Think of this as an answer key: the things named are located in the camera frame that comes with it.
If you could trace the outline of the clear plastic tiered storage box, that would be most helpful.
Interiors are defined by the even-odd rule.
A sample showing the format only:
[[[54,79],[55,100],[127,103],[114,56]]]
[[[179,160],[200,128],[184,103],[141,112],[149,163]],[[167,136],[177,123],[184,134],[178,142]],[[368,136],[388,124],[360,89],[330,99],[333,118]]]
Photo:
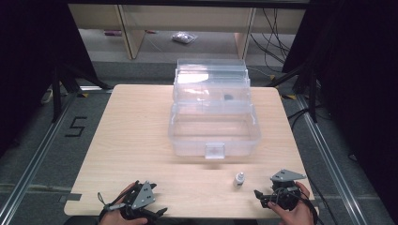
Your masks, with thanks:
[[[168,137],[178,156],[250,155],[262,134],[245,62],[179,59]]]

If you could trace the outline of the small white dropper bottle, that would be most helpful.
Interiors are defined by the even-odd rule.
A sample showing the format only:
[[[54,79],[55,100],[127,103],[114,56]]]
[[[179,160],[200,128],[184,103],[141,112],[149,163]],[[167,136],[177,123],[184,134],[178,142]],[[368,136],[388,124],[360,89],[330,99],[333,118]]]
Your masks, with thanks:
[[[233,185],[235,188],[240,188],[245,181],[245,174],[244,172],[239,172],[236,174],[234,181],[233,181]]]

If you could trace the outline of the black curtain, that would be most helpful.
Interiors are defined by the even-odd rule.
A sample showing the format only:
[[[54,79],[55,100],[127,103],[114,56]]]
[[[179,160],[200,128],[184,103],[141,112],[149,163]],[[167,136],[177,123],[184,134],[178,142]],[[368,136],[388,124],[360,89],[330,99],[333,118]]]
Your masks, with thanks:
[[[308,67],[345,142],[398,225],[398,0],[293,0],[305,8],[284,65]]]
[[[0,157],[20,135],[53,81],[96,79],[63,0],[0,0]]]

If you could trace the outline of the person's right hand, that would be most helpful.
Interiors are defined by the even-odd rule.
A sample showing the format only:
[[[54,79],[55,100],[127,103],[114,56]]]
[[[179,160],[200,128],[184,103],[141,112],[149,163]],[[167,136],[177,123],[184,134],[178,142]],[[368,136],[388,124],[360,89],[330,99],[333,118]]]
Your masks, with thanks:
[[[268,207],[281,218],[278,225],[314,225],[313,213],[304,202],[310,197],[310,191],[300,182],[297,182],[296,186],[300,189],[301,195],[293,210],[285,211],[274,202],[268,203]]]

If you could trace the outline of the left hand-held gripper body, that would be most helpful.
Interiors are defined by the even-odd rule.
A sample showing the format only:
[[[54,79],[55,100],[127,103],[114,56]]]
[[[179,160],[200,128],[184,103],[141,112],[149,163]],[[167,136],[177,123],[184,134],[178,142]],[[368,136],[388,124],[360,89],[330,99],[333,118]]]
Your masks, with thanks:
[[[155,201],[155,197],[148,181],[143,184],[136,182],[134,186],[128,190],[123,199],[124,207],[120,209],[121,216],[124,219],[148,218],[146,207]]]

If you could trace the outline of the person's left hand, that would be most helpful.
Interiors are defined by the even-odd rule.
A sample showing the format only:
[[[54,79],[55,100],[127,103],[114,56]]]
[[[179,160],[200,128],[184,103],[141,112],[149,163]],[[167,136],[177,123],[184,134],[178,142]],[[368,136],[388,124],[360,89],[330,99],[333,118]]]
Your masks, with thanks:
[[[115,204],[119,204],[123,202],[125,192],[130,190],[134,186],[134,183],[129,184],[125,187],[120,195],[117,197],[117,201]],[[99,225],[146,225],[148,220],[145,217],[139,217],[133,220],[124,219],[119,210],[109,211],[107,212],[99,222]]]

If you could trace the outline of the aluminium floor rail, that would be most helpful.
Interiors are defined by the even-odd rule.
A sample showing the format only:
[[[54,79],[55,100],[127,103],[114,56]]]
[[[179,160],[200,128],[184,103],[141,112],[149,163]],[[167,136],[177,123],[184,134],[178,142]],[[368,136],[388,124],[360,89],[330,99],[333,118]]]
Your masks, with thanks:
[[[31,181],[37,174],[42,161],[45,159],[54,142],[54,138],[75,98],[76,94],[68,94],[66,96],[64,102],[61,104],[61,113],[54,120],[51,120],[50,125],[45,129],[45,134],[40,139],[40,143],[35,149],[34,155],[30,158],[18,182],[12,187],[8,197],[0,206],[0,225],[8,225],[13,219]]]
[[[368,225],[368,221],[363,215],[360,205],[355,199],[353,192],[345,181],[344,175],[340,170],[333,154],[331,153],[329,146],[319,128],[319,125],[313,120],[308,112],[305,113],[304,118],[309,130],[312,133],[320,155],[326,164],[333,184],[336,187],[353,224]]]

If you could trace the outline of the beige wooden shelf unit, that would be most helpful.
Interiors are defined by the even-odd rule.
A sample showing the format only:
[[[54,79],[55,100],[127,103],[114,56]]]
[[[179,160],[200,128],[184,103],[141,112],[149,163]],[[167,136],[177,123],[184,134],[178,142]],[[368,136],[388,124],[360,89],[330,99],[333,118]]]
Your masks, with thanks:
[[[226,32],[235,35],[238,57],[249,47],[249,34],[269,33],[275,23],[279,34],[295,35],[304,11],[255,7],[170,7],[70,4],[81,29],[119,30],[127,56],[137,57],[146,30]]]

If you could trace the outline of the clear plastic bag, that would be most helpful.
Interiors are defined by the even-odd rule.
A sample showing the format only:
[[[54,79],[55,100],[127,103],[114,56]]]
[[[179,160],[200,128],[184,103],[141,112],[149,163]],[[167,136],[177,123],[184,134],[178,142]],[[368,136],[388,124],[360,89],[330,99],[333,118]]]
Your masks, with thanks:
[[[195,34],[188,32],[176,32],[172,35],[172,41],[176,41],[182,44],[189,44],[197,39]]]

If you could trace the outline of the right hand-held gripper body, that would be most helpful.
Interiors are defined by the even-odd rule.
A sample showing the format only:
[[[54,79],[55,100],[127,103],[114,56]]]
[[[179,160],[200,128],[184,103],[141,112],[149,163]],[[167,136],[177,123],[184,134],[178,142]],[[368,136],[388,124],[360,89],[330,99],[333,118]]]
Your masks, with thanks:
[[[268,196],[268,201],[279,205],[283,210],[293,210],[299,200],[302,200],[302,191],[296,182],[305,179],[306,175],[281,169],[270,177],[273,193]]]

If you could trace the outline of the black metal stand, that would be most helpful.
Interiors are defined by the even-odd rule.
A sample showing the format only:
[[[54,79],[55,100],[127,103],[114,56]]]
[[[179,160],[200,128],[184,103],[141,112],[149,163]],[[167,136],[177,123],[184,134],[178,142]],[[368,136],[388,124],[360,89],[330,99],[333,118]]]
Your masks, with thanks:
[[[57,63],[53,69],[52,75],[52,89],[53,89],[53,103],[54,103],[54,114],[53,120],[54,123],[62,113],[62,104],[61,104],[61,84],[64,85],[68,93],[78,93],[82,90],[80,85],[77,83],[77,78],[83,78],[84,80],[95,84],[100,89],[111,90],[113,87],[105,82],[102,82],[98,79],[95,71],[92,72],[84,72],[83,70],[68,65],[65,63]]]
[[[315,100],[316,100],[316,73],[314,67],[310,62],[305,62],[302,65],[292,69],[285,73],[281,78],[274,79],[266,87],[276,87],[277,85],[284,83],[293,77],[297,76],[296,82],[293,86],[293,91],[296,94],[302,94],[306,89],[309,90],[309,114],[316,123],[315,113]]]

